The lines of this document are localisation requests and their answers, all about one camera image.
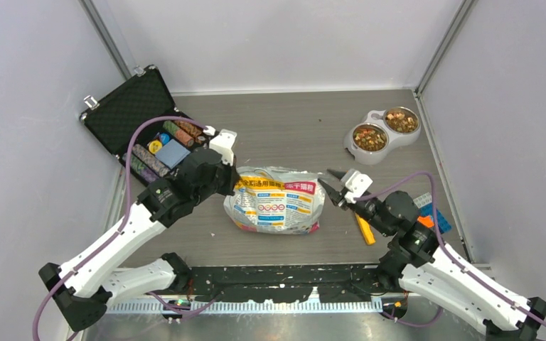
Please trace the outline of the yellow plastic scoop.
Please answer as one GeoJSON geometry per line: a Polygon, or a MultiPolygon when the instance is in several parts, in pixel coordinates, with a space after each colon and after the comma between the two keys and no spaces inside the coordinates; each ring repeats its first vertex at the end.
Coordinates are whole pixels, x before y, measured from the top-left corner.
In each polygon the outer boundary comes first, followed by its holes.
{"type": "Polygon", "coordinates": [[[367,221],[365,221],[358,214],[355,213],[354,215],[355,215],[356,223],[358,225],[358,228],[360,230],[360,233],[361,233],[361,235],[363,237],[363,240],[364,240],[365,244],[368,245],[368,246],[374,245],[376,240],[375,240],[374,234],[373,234],[373,232],[371,230],[371,226],[368,224],[367,221]]]}

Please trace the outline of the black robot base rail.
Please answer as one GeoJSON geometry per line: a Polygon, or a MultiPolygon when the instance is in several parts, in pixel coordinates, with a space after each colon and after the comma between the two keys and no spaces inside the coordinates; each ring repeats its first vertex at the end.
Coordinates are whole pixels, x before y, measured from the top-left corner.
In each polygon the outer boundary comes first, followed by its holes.
{"type": "Polygon", "coordinates": [[[166,294],[195,296],[225,303],[303,303],[316,294],[322,303],[365,302],[376,296],[409,297],[386,289],[374,264],[309,264],[281,266],[194,266],[183,286],[166,294]]]}

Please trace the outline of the cat food bag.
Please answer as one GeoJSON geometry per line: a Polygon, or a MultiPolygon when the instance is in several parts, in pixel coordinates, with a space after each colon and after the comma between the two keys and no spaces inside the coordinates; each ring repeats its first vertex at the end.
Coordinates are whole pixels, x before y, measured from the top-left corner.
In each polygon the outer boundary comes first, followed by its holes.
{"type": "Polygon", "coordinates": [[[326,194],[318,173],[275,166],[237,171],[240,180],[223,208],[241,230],[298,235],[319,229],[326,194]]]}

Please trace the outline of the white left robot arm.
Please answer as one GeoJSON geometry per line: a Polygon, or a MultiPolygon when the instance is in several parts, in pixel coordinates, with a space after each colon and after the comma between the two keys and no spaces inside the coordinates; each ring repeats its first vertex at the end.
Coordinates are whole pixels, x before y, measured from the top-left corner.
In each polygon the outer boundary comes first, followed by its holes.
{"type": "Polygon", "coordinates": [[[172,175],[150,183],[130,211],[86,250],[64,264],[44,265],[38,275],[69,327],[84,330],[116,303],[144,293],[183,293],[192,272],[176,253],[135,269],[117,268],[211,195],[232,195],[239,179],[231,148],[196,149],[172,175]]]}

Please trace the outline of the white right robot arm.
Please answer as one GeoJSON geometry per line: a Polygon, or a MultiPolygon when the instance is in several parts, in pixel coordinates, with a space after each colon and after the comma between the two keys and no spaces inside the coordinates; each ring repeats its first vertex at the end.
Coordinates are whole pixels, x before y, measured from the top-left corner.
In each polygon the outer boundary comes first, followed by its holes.
{"type": "Polygon", "coordinates": [[[386,291],[402,289],[460,317],[487,340],[536,340],[546,301],[526,298],[494,281],[447,244],[435,217],[426,219],[412,197],[396,185],[385,199],[368,192],[372,179],[355,169],[330,170],[343,186],[319,184],[328,198],[391,240],[373,271],[386,291]]]}

